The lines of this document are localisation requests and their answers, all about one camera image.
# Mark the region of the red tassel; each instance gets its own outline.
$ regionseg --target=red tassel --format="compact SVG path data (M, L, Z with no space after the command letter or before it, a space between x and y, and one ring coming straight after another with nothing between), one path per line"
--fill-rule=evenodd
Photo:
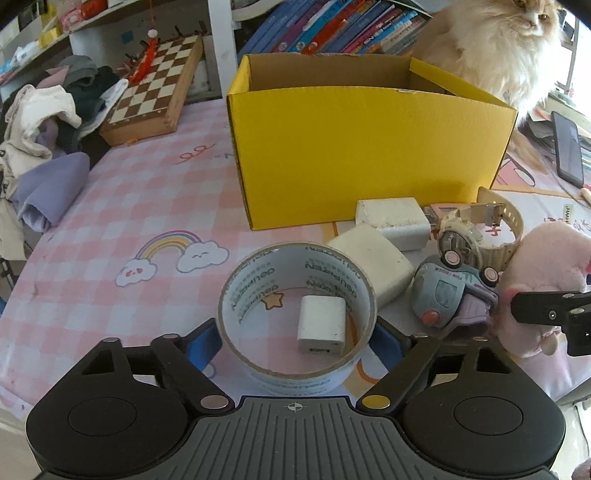
M140 62L138 69L135 73L129 78L130 85L137 85L141 82L146 75L148 74L150 67L152 66L152 62L156 58L156 49L158 47L158 39L157 38L150 38L150 43L148 45L148 50L146 51L146 55Z

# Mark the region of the pink plush toy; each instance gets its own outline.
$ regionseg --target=pink plush toy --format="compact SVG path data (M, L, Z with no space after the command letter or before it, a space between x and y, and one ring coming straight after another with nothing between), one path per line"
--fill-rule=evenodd
M523 291L581 291L591 273L591 238L563 222L544 223L528 233L499 282L493 331L505 349L520 357L555 353L559 327L517 323L511 300Z
M591 458L581 463L573 472L573 480L589 480L591 478Z

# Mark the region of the wristwatch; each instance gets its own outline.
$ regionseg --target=wristwatch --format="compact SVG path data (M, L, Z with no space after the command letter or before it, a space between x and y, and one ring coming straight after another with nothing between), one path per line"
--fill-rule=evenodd
M500 226L501 220L509 226L515 241L492 245L476 224ZM522 235L523 219L519 210L506 198L480 187L477 203L459 207L441 219L437 246L441 255L452 250L460 256L462 263L480 271L491 267L501 272L519 247Z

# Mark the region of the white power brick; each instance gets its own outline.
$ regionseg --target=white power brick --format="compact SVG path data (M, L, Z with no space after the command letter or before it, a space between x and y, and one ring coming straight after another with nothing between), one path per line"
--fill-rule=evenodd
M360 200L355 223L368 223L400 251L425 248L431 224L414 198Z
M302 353L340 355L345 348L347 303L340 297L302 297L298 348Z
M367 223L333 238L328 246L343 252L361 267L374 287L378 307L402 295L413 279L412 263Z

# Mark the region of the white cloth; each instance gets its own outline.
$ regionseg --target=white cloth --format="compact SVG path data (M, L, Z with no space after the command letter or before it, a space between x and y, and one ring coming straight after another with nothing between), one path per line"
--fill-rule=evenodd
M79 140L82 140L85 136L90 135L93 131L100 127L101 123L105 121L105 118L111 109L125 93L128 85L128 79L121 79L100 96L105 101L105 107L98 113L92 122L80 127L80 131L78 133Z
M36 143L36 139L41 123L54 115L76 128L82 123L72 95L61 85L44 89L25 85L5 117L8 125L0 145L0 170L4 173L0 192L0 257L6 260L26 260L22 224L8 200L21 175L51 159L51 151Z

